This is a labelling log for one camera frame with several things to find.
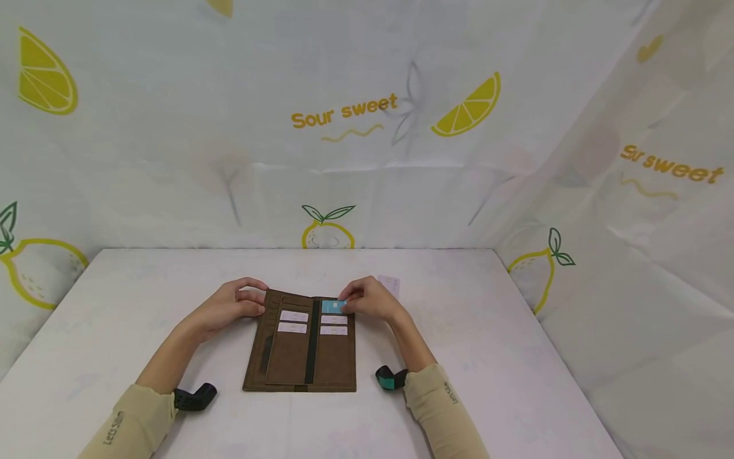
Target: white backdrop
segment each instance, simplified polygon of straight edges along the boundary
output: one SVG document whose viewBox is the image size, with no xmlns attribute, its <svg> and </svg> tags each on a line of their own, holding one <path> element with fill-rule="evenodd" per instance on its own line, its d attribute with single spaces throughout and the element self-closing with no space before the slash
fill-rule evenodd
<svg viewBox="0 0 734 459">
<path fill-rule="evenodd" d="M 734 457 L 733 87 L 734 1 L 663 4 L 497 246 L 628 458 Z"/>
<path fill-rule="evenodd" d="M 100 247 L 486 247 L 647 10 L 3 2 L 0 375 Z"/>
<path fill-rule="evenodd" d="M 0 375 L 101 247 L 496 247 L 625 455 L 732 456 L 731 0 L 252 3 L 3 2 Z"/>
</svg>

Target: open wallet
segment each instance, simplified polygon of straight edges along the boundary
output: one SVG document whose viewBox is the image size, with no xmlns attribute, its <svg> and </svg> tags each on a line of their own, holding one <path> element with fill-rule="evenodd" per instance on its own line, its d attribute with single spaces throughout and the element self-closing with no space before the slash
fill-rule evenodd
<svg viewBox="0 0 734 459">
<path fill-rule="evenodd" d="M 242 390 L 355 392 L 355 317 L 342 302 L 268 290 Z"/>
</svg>

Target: white card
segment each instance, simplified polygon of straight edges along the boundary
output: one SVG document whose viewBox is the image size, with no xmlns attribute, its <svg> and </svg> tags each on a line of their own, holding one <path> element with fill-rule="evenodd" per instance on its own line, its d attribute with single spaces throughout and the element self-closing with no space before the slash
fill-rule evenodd
<svg viewBox="0 0 734 459">
<path fill-rule="evenodd" d="M 400 279 L 380 274 L 377 276 L 377 280 L 380 281 L 388 292 L 392 293 L 396 299 L 400 297 Z"/>
<path fill-rule="evenodd" d="M 308 314 L 296 311 L 281 311 L 280 320 L 291 320 L 292 322 L 308 322 Z"/>
<path fill-rule="evenodd" d="M 281 322 L 277 325 L 278 331 L 286 331 L 288 333 L 306 333 L 306 329 L 306 324 L 291 324 L 288 322 Z"/>
<path fill-rule="evenodd" d="M 346 335 L 346 327 L 332 327 L 329 325 L 322 325 L 320 333 L 322 335 Z"/>
<path fill-rule="evenodd" d="M 321 316 L 321 323 L 346 325 L 346 316 Z"/>
</svg>

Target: black wrist strap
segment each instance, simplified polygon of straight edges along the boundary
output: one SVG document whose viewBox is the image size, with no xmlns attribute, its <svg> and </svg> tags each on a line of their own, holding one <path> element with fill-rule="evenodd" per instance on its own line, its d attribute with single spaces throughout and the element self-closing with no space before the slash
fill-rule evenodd
<svg viewBox="0 0 734 459">
<path fill-rule="evenodd" d="M 405 377 L 408 376 L 408 370 L 404 369 L 396 375 L 387 365 L 382 365 L 375 373 L 379 386 L 386 391 L 394 391 L 405 386 Z"/>
<path fill-rule="evenodd" d="M 190 394 L 183 389 L 173 391 L 175 396 L 173 406 L 180 411 L 202 411 L 209 406 L 214 397 L 217 395 L 217 388 L 209 383 L 204 383 L 196 391 Z"/>
</svg>

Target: paper card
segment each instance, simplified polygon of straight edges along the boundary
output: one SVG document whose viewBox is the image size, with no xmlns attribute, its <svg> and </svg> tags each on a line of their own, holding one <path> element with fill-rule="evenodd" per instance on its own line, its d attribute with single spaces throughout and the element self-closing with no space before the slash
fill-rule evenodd
<svg viewBox="0 0 734 459">
<path fill-rule="evenodd" d="M 321 316 L 322 324 L 344 324 L 346 325 L 346 316 Z"/>
<path fill-rule="evenodd" d="M 288 333 L 306 333 L 306 329 L 306 324 L 291 324 L 289 322 L 281 322 L 277 325 L 278 331 L 285 331 Z"/>
<path fill-rule="evenodd" d="M 334 327 L 331 325 L 321 326 L 321 335 L 346 335 L 346 327 Z"/>
<path fill-rule="evenodd" d="M 346 301 L 324 300 L 321 302 L 321 313 L 341 314 L 341 306 L 344 306 L 345 304 Z"/>
<path fill-rule="evenodd" d="M 308 314 L 296 311 L 281 311 L 280 320 L 290 320 L 292 322 L 308 322 Z"/>
<path fill-rule="evenodd" d="M 400 296 L 400 279 L 380 274 L 377 276 L 377 280 L 380 281 L 396 299 Z"/>
</svg>

